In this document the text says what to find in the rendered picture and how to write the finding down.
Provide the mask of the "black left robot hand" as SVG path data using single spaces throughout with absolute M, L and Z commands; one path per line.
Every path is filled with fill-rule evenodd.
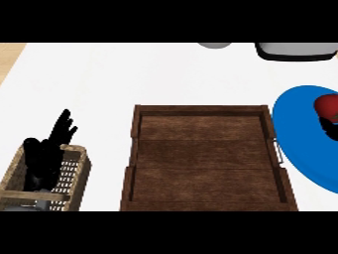
M 35 138 L 23 140 L 23 155 L 25 155 L 25 183 L 23 191 L 50 191 L 59 180 L 63 150 L 62 145 L 71 143 L 78 127 L 72 125 L 71 111 L 63 110 L 50 136 L 43 141 Z

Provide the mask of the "blue plate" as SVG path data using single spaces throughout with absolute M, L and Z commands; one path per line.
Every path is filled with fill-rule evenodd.
M 288 161 L 304 176 L 338 193 L 338 141 L 325 134 L 314 112 L 314 99 L 336 93 L 316 85 L 286 90 L 271 108 L 276 141 Z

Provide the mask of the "brown wooden tray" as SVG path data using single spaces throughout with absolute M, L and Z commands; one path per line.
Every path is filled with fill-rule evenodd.
M 295 211 L 264 105 L 137 105 L 122 211 Z

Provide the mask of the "wicker basket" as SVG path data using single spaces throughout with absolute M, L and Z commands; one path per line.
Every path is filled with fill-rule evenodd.
M 0 182 L 0 210 L 7 206 L 34 205 L 40 198 L 50 202 L 50 211 L 78 211 L 90 170 L 82 146 L 62 145 L 63 159 L 56 187 L 50 193 L 23 191 L 26 174 L 23 148 L 19 148 Z

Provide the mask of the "grey and black appliance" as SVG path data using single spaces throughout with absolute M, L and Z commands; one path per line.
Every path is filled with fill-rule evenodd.
M 338 43 L 255 43 L 257 55 L 267 61 L 328 61 L 338 52 Z

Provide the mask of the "grey round object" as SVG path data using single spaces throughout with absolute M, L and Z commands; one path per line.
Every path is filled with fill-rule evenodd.
M 206 49 L 223 49 L 230 43 L 198 43 Z

